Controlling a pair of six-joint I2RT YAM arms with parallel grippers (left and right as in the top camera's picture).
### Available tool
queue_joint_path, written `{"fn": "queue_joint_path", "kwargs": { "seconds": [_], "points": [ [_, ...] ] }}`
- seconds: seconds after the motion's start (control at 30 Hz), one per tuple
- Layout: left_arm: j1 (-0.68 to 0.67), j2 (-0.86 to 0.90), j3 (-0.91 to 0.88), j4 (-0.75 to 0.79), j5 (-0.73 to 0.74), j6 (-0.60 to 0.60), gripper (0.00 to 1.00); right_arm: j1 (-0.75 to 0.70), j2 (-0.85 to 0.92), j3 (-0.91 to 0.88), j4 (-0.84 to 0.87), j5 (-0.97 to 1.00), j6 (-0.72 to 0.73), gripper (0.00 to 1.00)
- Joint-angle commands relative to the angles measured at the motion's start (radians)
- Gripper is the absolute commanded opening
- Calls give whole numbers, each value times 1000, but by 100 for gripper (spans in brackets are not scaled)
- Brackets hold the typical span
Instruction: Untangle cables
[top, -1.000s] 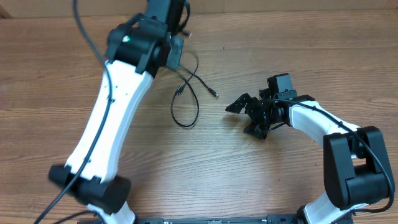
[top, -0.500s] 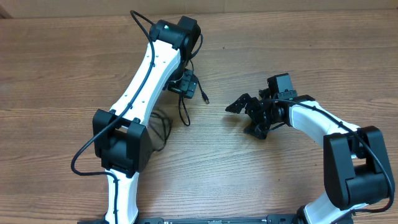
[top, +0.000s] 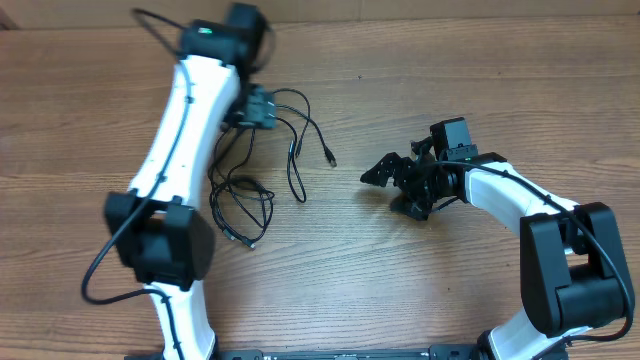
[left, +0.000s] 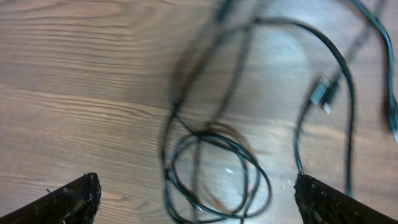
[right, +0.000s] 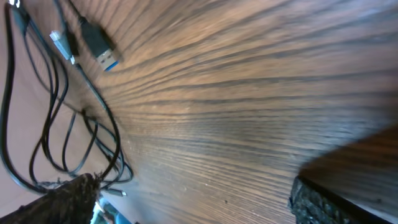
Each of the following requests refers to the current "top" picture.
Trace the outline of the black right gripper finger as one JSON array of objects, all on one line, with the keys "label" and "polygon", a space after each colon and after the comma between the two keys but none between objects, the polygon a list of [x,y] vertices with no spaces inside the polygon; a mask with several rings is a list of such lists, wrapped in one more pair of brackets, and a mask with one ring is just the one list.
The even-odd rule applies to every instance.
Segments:
[{"label": "black right gripper finger", "polygon": [[408,195],[400,194],[391,201],[390,210],[417,221],[426,221],[430,215],[430,203],[414,201]]},{"label": "black right gripper finger", "polygon": [[364,184],[386,187],[389,179],[396,180],[402,173],[405,159],[397,153],[388,153],[360,177]]}]

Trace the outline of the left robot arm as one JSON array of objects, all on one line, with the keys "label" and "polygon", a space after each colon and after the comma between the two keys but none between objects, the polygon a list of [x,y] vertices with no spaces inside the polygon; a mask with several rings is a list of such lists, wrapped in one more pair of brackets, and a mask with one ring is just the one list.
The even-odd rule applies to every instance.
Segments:
[{"label": "left robot arm", "polygon": [[150,296],[164,347],[159,359],[213,359],[217,336],[207,315],[203,279],[215,249],[200,194],[223,125],[270,129],[272,95],[250,81],[271,30],[260,10],[234,3],[223,23],[182,28],[170,96],[151,148],[124,193],[110,193],[104,217],[108,249],[132,269]]}]

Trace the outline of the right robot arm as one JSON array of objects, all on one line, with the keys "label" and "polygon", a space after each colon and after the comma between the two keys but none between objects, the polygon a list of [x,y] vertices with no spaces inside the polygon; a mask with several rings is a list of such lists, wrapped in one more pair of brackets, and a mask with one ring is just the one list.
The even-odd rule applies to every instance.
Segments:
[{"label": "right robot arm", "polygon": [[419,221],[462,201],[520,239],[522,308],[474,345],[432,345],[429,359],[566,359],[576,341],[613,342],[634,320],[635,296],[612,209],[580,205],[482,154],[464,118],[431,126],[412,154],[386,154],[361,182],[400,189],[392,211]]}]

